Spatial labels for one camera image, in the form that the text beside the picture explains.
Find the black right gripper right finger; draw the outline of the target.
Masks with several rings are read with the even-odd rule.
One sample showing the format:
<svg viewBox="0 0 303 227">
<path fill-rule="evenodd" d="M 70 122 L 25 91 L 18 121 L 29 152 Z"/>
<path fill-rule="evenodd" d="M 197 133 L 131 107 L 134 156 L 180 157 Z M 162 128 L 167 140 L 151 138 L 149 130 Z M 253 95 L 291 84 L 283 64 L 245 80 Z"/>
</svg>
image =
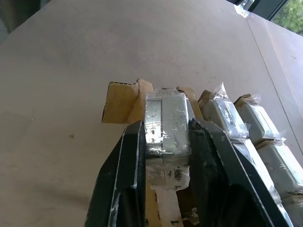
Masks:
<svg viewBox="0 0 303 227">
<path fill-rule="evenodd" d="M 291 227 L 255 167 L 221 128 L 195 118 L 188 126 L 199 227 Z"/>
</svg>

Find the clear plastic bag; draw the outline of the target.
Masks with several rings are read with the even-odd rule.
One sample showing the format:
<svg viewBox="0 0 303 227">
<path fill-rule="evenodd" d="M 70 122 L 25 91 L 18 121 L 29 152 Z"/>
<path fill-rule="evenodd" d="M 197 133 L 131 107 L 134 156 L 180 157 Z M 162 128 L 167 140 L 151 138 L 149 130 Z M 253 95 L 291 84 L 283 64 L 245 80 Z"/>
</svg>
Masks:
<svg viewBox="0 0 303 227">
<path fill-rule="evenodd" d="M 236 13 L 247 18 L 249 15 L 248 9 L 251 7 L 253 2 L 254 0 L 241 0 L 239 5 L 234 5 Z"/>
</svg>

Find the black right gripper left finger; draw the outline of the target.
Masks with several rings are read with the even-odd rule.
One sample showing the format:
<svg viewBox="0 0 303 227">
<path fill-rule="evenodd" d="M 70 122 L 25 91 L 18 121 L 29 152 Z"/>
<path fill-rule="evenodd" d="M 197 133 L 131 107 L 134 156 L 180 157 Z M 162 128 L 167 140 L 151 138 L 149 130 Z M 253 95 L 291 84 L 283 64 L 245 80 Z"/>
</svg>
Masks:
<svg viewBox="0 0 303 227">
<path fill-rule="evenodd" d="M 145 129 L 126 127 L 102 165 L 88 209 L 88 227 L 145 227 Z"/>
</svg>

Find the brown cardboard divider tray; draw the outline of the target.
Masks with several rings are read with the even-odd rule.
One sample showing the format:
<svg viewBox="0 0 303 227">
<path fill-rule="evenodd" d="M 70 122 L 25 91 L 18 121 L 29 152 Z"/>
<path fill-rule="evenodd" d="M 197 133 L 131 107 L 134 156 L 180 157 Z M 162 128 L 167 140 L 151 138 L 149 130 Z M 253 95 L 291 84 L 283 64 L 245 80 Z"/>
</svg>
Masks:
<svg viewBox="0 0 303 227">
<path fill-rule="evenodd" d="M 125 123 L 127 126 L 137 121 L 144 122 L 146 94 L 153 90 L 152 84 L 143 79 L 132 84 L 111 82 L 108 85 L 102 122 Z M 175 90 L 188 98 L 195 115 L 192 119 L 205 121 L 193 90 L 188 87 L 178 87 Z M 145 227 L 153 227 L 156 220 L 168 220 L 170 227 L 199 227 L 196 200 L 190 183 L 187 188 L 179 191 L 153 188 L 146 176 Z"/>
</svg>

